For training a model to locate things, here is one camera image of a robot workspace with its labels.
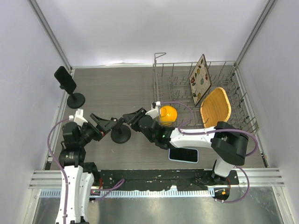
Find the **black phone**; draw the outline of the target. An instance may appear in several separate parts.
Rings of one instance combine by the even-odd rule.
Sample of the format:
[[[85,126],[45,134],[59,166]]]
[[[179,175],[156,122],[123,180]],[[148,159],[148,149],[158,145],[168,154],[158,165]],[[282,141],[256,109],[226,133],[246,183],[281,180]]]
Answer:
[[[60,66],[56,70],[54,77],[60,83],[60,88],[65,90],[69,95],[75,91],[77,85],[64,66]]]

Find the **black phone stand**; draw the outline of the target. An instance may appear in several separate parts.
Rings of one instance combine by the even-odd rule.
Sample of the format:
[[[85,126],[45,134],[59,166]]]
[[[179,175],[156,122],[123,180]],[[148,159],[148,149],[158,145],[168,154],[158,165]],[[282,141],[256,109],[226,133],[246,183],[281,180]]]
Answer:
[[[111,118],[111,120],[116,122],[111,131],[112,141],[117,144],[126,143],[131,137],[131,130],[128,126],[124,125],[124,118]]]
[[[69,97],[67,98],[67,106],[71,109],[78,109],[85,103],[85,97],[83,94],[78,92],[74,93],[76,87],[76,84],[71,84],[68,86],[60,85],[60,88],[69,94]]]

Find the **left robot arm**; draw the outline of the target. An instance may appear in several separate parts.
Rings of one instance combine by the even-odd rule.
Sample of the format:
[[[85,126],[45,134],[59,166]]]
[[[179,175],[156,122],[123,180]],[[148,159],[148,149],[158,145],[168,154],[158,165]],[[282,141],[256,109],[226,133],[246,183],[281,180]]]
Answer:
[[[85,146],[92,140],[100,141],[117,122],[90,116],[95,125],[82,116],[74,117],[62,127],[62,151],[58,158],[61,169],[61,196],[57,224],[86,224],[91,187],[100,179],[94,162],[85,162]]]

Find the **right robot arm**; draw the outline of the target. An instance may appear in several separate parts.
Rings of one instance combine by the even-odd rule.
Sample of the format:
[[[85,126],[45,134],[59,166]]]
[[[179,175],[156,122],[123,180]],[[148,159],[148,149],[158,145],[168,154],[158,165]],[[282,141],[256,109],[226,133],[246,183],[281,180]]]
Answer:
[[[149,142],[161,149],[176,150],[181,154],[192,147],[214,150],[219,158],[213,165],[211,179],[216,184],[224,183],[235,166],[245,163],[248,135],[224,121],[204,129],[164,127],[155,120],[157,113],[143,108],[122,117],[133,130],[143,133]]]

